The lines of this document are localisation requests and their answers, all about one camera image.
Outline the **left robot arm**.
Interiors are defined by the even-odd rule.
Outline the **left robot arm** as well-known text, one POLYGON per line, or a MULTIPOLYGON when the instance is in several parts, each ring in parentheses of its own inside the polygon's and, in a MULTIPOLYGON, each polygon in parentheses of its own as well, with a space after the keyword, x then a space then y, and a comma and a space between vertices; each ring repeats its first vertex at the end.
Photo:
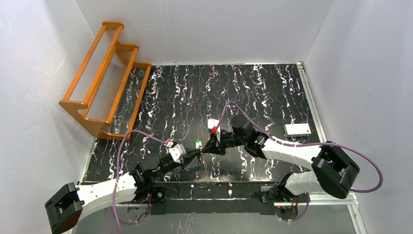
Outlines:
POLYGON ((93 185, 68 183, 62 186, 45 203, 51 232, 62 234, 94 212, 146 197, 157 178, 177 167, 187 166, 201 153, 200 149, 174 148, 163 157, 150 156, 141 160, 119 179, 93 185))

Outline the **green key tag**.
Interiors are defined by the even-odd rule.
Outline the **green key tag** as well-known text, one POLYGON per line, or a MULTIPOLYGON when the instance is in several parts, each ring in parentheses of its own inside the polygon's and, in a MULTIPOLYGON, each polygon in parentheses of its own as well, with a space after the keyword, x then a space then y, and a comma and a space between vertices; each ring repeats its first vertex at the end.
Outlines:
POLYGON ((202 142, 201 142, 200 140, 197 140, 197 141, 195 142, 195 148, 196 148, 196 149, 201 149, 201 148, 202 148, 202 142))

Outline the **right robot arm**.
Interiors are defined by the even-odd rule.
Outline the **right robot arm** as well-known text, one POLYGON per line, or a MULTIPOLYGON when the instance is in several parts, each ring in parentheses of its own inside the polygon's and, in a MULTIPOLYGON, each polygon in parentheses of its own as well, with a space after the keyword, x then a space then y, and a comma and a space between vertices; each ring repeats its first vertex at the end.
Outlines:
POLYGON ((304 173, 288 173, 276 186, 265 189, 262 195, 267 199, 288 200, 312 192, 326 192, 344 199, 359 174, 357 164, 340 147, 329 142, 321 146, 303 146, 275 141, 257 131, 242 115, 231 119, 231 132, 220 129, 218 124, 217 119, 207 121, 210 138, 203 153, 224 155, 227 148, 243 146, 253 157, 280 160, 307 169, 304 173))

